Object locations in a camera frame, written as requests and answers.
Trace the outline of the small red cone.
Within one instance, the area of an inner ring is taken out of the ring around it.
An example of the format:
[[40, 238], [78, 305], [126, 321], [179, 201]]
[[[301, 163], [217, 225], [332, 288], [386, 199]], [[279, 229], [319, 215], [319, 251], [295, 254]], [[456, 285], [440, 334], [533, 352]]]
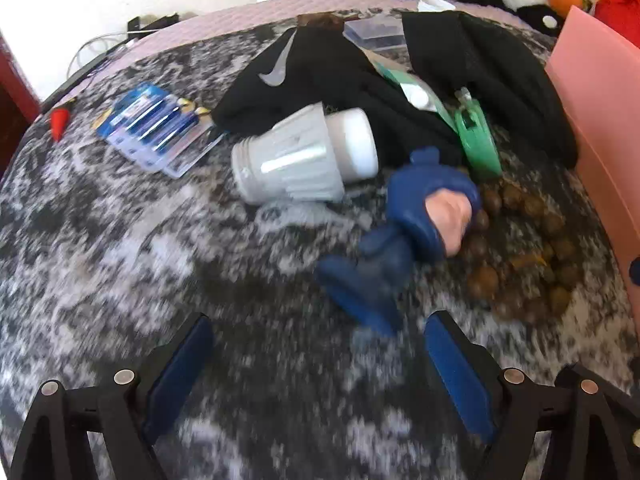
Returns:
[[68, 106], [55, 107], [50, 116], [50, 127], [52, 139], [54, 142], [60, 142], [64, 136], [64, 132], [70, 122], [72, 112]]

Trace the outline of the blue figurine toy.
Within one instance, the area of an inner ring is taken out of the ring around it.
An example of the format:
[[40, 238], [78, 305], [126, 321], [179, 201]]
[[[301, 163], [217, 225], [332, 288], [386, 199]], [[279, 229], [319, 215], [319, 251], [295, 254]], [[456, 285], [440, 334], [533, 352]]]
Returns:
[[386, 222], [360, 237], [355, 260], [329, 255], [316, 278], [343, 311], [382, 335], [401, 330], [396, 297], [419, 262], [455, 255], [482, 200], [463, 171], [442, 164], [437, 148], [420, 148], [386, 188]]

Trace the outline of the white plastic jar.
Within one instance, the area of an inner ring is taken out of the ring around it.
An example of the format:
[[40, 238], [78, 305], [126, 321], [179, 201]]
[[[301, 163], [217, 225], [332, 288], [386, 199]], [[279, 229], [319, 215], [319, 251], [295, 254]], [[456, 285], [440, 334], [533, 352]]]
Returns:
[[378, 174], [378, 151], [363, 110], [327, 115], [316, 103], [235, 144], [231, 167], [242, 199], [251, 205], [337, 202], [346, 185]]

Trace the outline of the black mesh garment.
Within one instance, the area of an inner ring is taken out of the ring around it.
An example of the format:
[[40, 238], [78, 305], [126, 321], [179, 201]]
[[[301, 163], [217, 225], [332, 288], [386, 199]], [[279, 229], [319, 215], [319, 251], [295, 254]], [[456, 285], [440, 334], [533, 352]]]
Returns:
[[558, 92], [517, 36], [459, 11], [408, 12], [402, 27], [414, 72], [434, 90], [468, 89], [514, 142], [576, 167], [578, 144]]

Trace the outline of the clear plastic case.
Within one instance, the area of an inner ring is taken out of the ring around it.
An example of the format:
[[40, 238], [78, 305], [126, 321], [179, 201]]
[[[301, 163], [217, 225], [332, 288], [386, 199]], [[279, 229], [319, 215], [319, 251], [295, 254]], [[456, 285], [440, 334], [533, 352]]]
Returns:
[[401, 18], [391, 15], [348, 21], [344, 24], [343, 36], [357, 47], [371, 51], [399, 48], [406, 44]]

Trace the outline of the black white patterned tablecloth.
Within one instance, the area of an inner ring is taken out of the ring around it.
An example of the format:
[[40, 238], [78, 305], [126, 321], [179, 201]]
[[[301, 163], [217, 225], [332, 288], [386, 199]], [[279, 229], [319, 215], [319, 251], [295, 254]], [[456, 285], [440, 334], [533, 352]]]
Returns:
[[175, 333], [213, 321], [215, 348], [156, 452], [171, 479], [465, 479], [482, 452], [422, 348], [445, 309], [504, 366], [548, 384], [581, 362], [636, 392], [631, 306], [610, 243], [574, 174], [496, 130], [506, 175], [574, 223], [584, 279], [563, 317], [496, 320], [465, 295], [457, 261], [422, 266], [399, 299], [404, 326], [381, 337], [319, 289], [318, 258], [350, 254], [384, 216], [384, 184], [338, 204], [252, 208], [235, 192], [224, 141], [180, 179], [147, 174], [93, 132], [150, 82], [214, 105], [288, 28], [194, 42], [95, 82], [64, 138], [47, 118], [25, 133], [1, 182], [1, 445], [12, 454], [38, 386], [94, 386]]

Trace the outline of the pink quilted bedspread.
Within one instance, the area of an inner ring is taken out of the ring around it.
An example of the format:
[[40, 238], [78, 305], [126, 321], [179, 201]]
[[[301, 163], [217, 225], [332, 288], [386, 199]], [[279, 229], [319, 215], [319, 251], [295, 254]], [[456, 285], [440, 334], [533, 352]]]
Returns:
[[58, 103], [76, 96], [90, 82], [97, 82], [144, 58], [184, 44], [297, 18], [303, 14], [370, 9], [426, 12], [454, 9], [518, 28], [528, 27], [515, 15], [501, 9], [454, 0], [269, 0], [247, 3], [187, 18], [165, 28], [154, 27], [148, 36], [140, 32], [135, 35], [124, 32], [113, 38], [103, 36], [90, 40], [90, 47], [101, 47], [103, 51], [74, 73], [69, 82], [58, 87], [40, 105], [40, 113], [46, 114]]

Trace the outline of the brown hair clump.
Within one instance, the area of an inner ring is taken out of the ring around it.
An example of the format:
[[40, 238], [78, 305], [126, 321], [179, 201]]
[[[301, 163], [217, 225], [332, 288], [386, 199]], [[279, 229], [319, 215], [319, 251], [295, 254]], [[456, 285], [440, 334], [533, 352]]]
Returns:
[[297, 17], [298, 27], [320, 27], [342, 32], [344, 23], [344, 18], [332, 12], [305, 13]]

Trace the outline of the pink cardboard box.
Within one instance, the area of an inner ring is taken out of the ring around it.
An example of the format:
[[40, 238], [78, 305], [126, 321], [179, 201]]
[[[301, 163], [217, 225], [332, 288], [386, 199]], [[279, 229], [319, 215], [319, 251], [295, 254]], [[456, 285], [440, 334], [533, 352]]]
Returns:
[[546, 71], [576, 133], [578, 177], [638, 313], [639, 286], [629, 268], [639, 255], [639, 48], [574, 8]]

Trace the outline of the blue battery pack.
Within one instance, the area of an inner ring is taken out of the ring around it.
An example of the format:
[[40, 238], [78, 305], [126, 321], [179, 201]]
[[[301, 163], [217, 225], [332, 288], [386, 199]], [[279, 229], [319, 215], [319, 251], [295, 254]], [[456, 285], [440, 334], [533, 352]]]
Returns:
[[210, 111], [154, 84], [139, 84], [93, 124], [96, 134], [149, 174], [179, 179], [226, 133]]

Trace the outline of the black nike sock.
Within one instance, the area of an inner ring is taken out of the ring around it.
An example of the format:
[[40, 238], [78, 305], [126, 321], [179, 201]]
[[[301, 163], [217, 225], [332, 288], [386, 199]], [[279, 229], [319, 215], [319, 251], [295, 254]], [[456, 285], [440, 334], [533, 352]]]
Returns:
[[213, 118], [229, 132], [259, 136], [316, 103], [332, 112], [363, 110], [382, 167], [400, 167], [413, 151], [429, 146], [445, 165], [465, 163], [457, 133], [439, 115], [415, 108], [358, 47], [321, 27], [286, 30], [236, 77]]

